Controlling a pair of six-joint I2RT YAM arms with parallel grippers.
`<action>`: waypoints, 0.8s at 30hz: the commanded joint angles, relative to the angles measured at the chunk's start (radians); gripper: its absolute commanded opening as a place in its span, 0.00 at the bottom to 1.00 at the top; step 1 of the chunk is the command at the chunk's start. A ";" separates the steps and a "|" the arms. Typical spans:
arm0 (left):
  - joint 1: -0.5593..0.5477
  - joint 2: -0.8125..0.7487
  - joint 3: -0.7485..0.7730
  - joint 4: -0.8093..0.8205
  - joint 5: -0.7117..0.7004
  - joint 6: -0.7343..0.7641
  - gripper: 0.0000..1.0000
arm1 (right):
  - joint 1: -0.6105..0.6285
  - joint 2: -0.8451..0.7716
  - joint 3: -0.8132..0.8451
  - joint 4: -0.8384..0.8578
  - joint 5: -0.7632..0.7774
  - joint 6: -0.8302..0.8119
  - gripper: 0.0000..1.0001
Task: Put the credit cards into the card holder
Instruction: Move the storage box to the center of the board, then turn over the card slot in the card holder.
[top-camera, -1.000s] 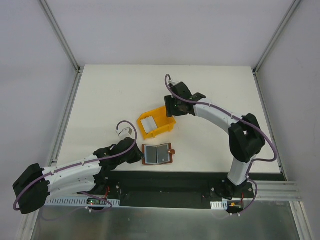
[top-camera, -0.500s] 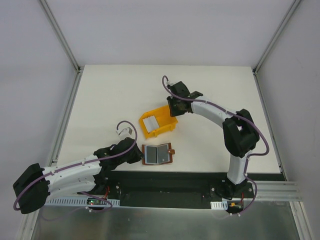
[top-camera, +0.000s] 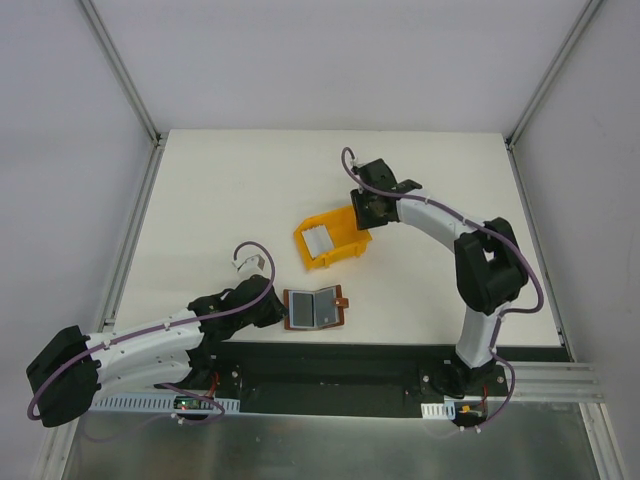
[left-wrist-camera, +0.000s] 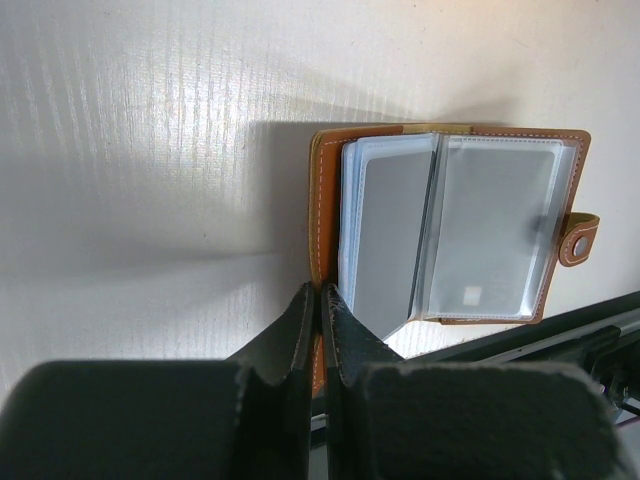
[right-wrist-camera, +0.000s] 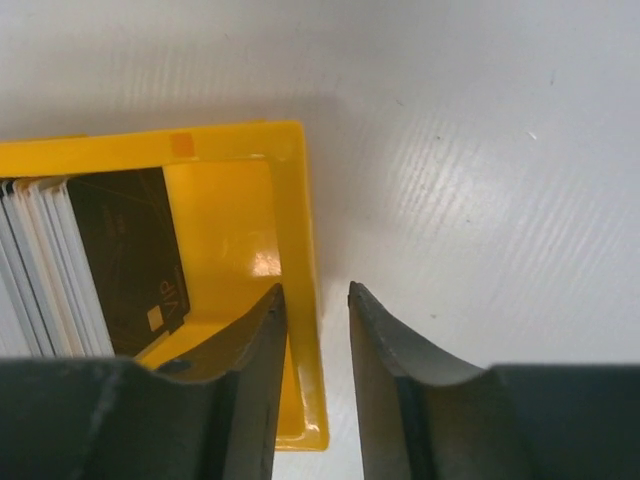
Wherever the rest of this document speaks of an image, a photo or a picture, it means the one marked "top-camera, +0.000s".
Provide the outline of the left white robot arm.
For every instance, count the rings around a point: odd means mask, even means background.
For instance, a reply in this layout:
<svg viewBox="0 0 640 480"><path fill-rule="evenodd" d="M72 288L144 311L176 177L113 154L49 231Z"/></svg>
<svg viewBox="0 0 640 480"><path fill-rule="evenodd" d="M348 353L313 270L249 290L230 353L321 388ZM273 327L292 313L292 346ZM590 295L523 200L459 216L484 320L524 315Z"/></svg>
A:
<svg viewBox="0 0 640 480"><path fill-rule="evenodd" d="M33 393L27 416L53 428L132 388L208 387L222 342L247 326L276 324L286 314L272 281L253 275L139 328L85 334L77 325L66 327L26 369Z"/></svg>

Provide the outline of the brown leather card holder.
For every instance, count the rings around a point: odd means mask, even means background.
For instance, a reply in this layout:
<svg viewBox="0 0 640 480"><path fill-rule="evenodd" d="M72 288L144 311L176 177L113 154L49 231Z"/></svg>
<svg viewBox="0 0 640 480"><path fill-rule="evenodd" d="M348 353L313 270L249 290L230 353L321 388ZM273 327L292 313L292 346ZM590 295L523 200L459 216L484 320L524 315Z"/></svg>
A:
<svg viewBox="0 0 640 480"><path fill-rule="evenodd" d="M284 290L287 316L284 328L289 331L319 331L341 327L350 301L342 287L334 285L316 291Z"/></svg>

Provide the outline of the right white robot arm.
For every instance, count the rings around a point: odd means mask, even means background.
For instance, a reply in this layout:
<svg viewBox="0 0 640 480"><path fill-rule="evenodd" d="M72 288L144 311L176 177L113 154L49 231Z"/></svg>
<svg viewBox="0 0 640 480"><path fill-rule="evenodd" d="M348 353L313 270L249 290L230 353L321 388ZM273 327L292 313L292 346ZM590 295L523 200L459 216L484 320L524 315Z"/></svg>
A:
<svg viewBox="0 0 640 480"><path fill-rule="evenodd" d="M471 220L430 197L417 182L397 181L382 159L358 166L344 158L342 165L358 184L350 192L358 229L402 223L452 252L466 310L452 359L430 376L430 385L452 398L473 394L495 366L501 316L530 278L510 223L501 217Z"/></svg>

